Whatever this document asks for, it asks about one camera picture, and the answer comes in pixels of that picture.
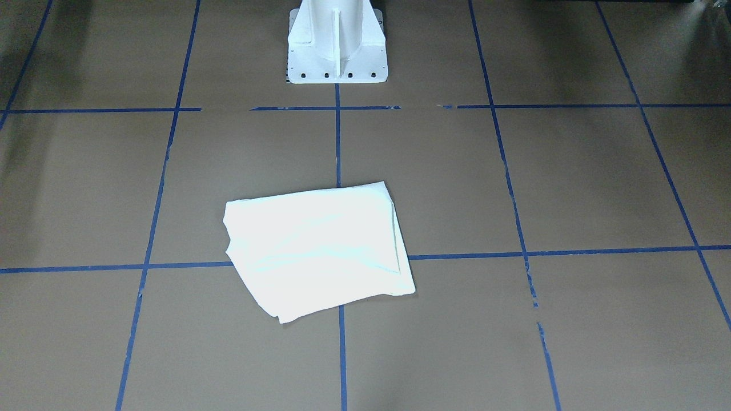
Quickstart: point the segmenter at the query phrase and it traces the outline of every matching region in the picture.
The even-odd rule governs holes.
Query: grid line
[[[342,187],[341,145],[340,145],[340,84],[335,83],[335,180],[336,187]],[[345,305],[338,307],[338,336],[340,338],[340,410],[348,410],[348,376],[345,346]]]
[[[188,48],[186,50],[185,60],[183,63],[183,72],[181,74],[180,86],[178,87],[178,98],[175,101],[175,111],[173,112],[173,122],[170,125],[170,136],[167,139],[167,149],[165,151],[165,160],[162,163],[162,172],[160,175],[160,183],[157,190],[157,199],[155,201],[155,211],[152,216],[152,223],[150,227],[150,238],[148,240],[147,250],[145,252],[145,263],[140,275],[140,286],[137,291],[137,299],[135,301],[135,313],[132,316],[132,327],[129,331],[129,341],[127,342],[127,351],[124,359],[124,366],[122,368],[122,376],[119,381],[119,392],[117,394],[117,402],[115,411],[121,411],[122,402],[124,401],[124,390],[126,388],[127,377],[129,375],[129,365],[132,362],[132,351],[135,347],[135,337],[137,335],[137,323],[140,320],[140,310],[142,309],[143,302],[143,291],[145,289],[145,283],[147,282],[147,274],[149,270],[150,258],[152,255],[152,247],[155,240],[155,230],[157,228],[157,220],[160,215],[160,204],[162,203],[162,194],[165,187],[165,172],[167,170],[167,163],[170,160],[170,149],[173,147],[173,141],[175,139],[175,128],[178,125],[178,117],[180,114],[181,102],[183,100],[183,90],[185,89],[185,80],[188,74],[188,63],[190,62],[190,55],[193,50],[193,40],[195,38],[195,28],[198,23],[198,13],[200,12],[200,1],[195,2],[195,13],[193,14],[193,23],[190,29],[190,37],[188,39]]]
[[[508,192],[510,194],[510,200],[512,201],[512,209],[515,213],[515,228],[518,230],[518,239],[520,240],[520,250],[522,251],[523,255],[523,261],[526,266],[526,276],[528,278],[528,286],[530,287],[531,296],[533,297],[533,308],[538,310],[538,295],[536,294],[536,289],[533,285],[533,277],[531,276],[531,266],[529,262],[529,255],[528,250],[526,248],[526,241],[523,237],[523,228],[520,225],[520,214],[518,213],[518,203],[515,200],[515,193],[513,192],[512,188],[512,182],[510,180],[510,168],[507,164],[507,156],[505,154],[505,147],[503,145],[502,136],[500,133],[500,124],[498,122],[498,115],[497,110],[495,107],[495,101],[493,99],[493,93],[490,88],[490,78],[488,76],[488,68],[487,64],[485,63],[485,55],[482,52],[482,42],[480,41],[480,31],[477,28],[477,19],[474,16],[474,6],[472,4],[472,0],[468,0],[469,5],[469,14],[470,18],[472,20],[472,29],[474,31],[474,39],[477,43],[477,52],[480,55],[480,63],[482,65],[482,76],[485,79],[485,90],[488,93],[488,101],[490,102],[490,112],[493,117],[493,125],[495,126],[495,136],[497,138],[498,147],[500,149],[500,158],[502,159],[503,166],[505,169],[505,181],[507,184]],[[545,341],[545,332],[543,330],[543,326],[541,322],[537,323],[538,325],[538,331],[541,338],[541,343],[543,345],[543,354],[544,359],[546,363],[546,371],[548,372],[548,379],[550,382],[551,390],[553,392],[553,403],[554,407],[556,408],[556,411],[561,411],[561,399],[558,394],[558,386],[556,384],[556,377],[553,373],[553,365],[550,359],[550,353],[548,352],[548,346],[546,345]]]
[[[340,110],[400,110],[400,105],[300,105],[293,107],[255,107],[249,111],[340,111]]]
[[[721,309],[721,313],[724,316],[724,319],[726,320],[726,325],[729,328],[729,331],[731,331],[731,317],[729,317],[728,310],[726,310],[726,305],[724,304],[723,298],[721,297],[721,293],[719,292],[719,288],[716,286],[716,280],[713,279],[713,274],[711,274],[711,270],[708,268],[708,264],[705,261],[705,257],[703,257],[703,250],[700,248],[700,245],[698,244],[698,239],[695,235],[695,232],[693,231],[693,226],[690,223],[690,219],[688,218],[688,214],[686,213],[685,207],[683,206],[683,202],[681,201],[680,194],[678,193],[678,190],[675,188],[675,183],[673,183],[673,177],[670,175],[670,170],[667,167],[667,164],[665,163],[665,159],[662,156],[662,152],[660,151],[660,146],[657,143],[657,139],[655,138],[655,133],[652,131],[652,126],[650,125],[650,121],[647,118],[647,115],[645,114],[645,109],[643,108],[642,102],[640,101],[640,96],[637,94],[637,89],[635,88],[635,84],[632,82],[632,78],[629,76],[629,70],[627,69],[627,66],[624,63],[624,59],[622,58],[621,53],[619,52],[619,46],[617,46],[617,42],[614,40],[614,36],[612,35],[612,30],[609,27],[609,23],[607,22],[607,18],[604,16],[604,12],[602,11],[602,6],[599,4],[598,1],[595,1],[594,4],[596,5],[596,10],[599,13],[600,18],[602,19],[602,23],[604,24],[604,27],[607,31],[607,35],[609,36],[609,40],[612,42],[612,47],[614,48],[614,52],[617,55],[617,59],[619,60],[619,64],[622,67],[622,72],[624,73],[624,77],[627,79],[627,83],[629,84],[629,89],[632,91],[632,94],[635,96],[635,102],[637,103],[637,108],[640,109],[640,114],[642,115],[642,119],[645,123],[645,127],[647,128],[647,133],[650,137],[650,140],[652,141],[652,145],[655,148],[655,153],[657,154],[657,159],[660,161],[660,165],[662,166],[662,171],[665,174],[665,178],[667,179],[668,184],[670,185],[670,189],[673,191],[673,197],[675,197],[675,202],[678,204],[678,208],[681,211],[681,215],[683,216],[683,221],[685,222],[686,228],[688,229],[688,234],[690,235],[694,249],[698,253],[698,257],[700,258],[700,263],[703,266],[703,270],[705,271],[705,275],[708,278],[708,283],[711,285],[711,289],[713,290],[713,294],[716,296],[716,302],[719,305],[719,308]]]
[[[453,109],[454,105],[442,105],[448,110]],[[637,103],[629,104],[462,104],[457,105],[459,110],[488,110],[488,109],[529,109],[529,108],[637,108]],[[642,108],[731,108],[731,103],[697,103],[697,104],[641,104]]]
[[[34,108],[29,110],[3,110],[8,114],[69,114],[69,113],[160,113],[175,111],[201,111],[200,107],[145,107],[145,108]]]
[[[46,21],[48,20],[48,15],[50,14],[50,8],[53,6],[53,0],[48,0],[48,3],[46,3],[46,8],[43,12],[43,17],[41,18],[41,23],[38,25],[38,30],[36,31],[36,36],[33,38],[33,42],[31,43],[31,48],[28,50],[28,55],[26,56],[26,60],[23,62],[23,66],[20,68],[20,73],[18,73],[18,79],[15,81],[15,85],[12,87],[12,91],[10,92],[10,97],[7,100],[7,104],[5,105],[5,110],[2,113],[2,117],[0,117],[0,130],[2,130],[3,126],[5,125],[5,121],[7,120],[7,116],[10,113],[10,108],[12,107],[12,103],[15,101],[15,98],[18,96],[18,90],[20,90],[20,84],[23,82],[23,76],[26,74],[26,71],[28,70],[28,66],[31,63],[31,58],[33,57],[33,52],[36,50],[36,46],[38,46],[38,40],[41,38],[41,33],[43,32],[43,28],[45,27]]]
[[[731,244],[715,244],[700,246],[703,251],[731,250]],[[567,255],[595,255],[595,254],[646,254],[657,252],[695,252],[695,246],[662,246],[662,247],[638,247],[618,249],[565,249],[565,250],[528,250],[529,257],[559,257]],[[523,253],[515,252],[471,252],[452,254],[411,254],[410,261],[420,260],[467,260],[491,258],[522,257]],[[59,265],[48,267],[17,267],[0,268],[0,275],[30,274],[30,273],[64,273],[76,271],[114,271],[114,270],[164,270],[171,268],[212,268],[212,267],[233,267],[230,261],[191,261],[185,263],[149,263],[149,264],[99,264],[99,265]]]

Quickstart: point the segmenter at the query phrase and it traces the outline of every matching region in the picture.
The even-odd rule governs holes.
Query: folded cloth
[[[416,291],[383,182],[230,201],[224,225],[231,238],[226,254],[280,323],[373,295]]]

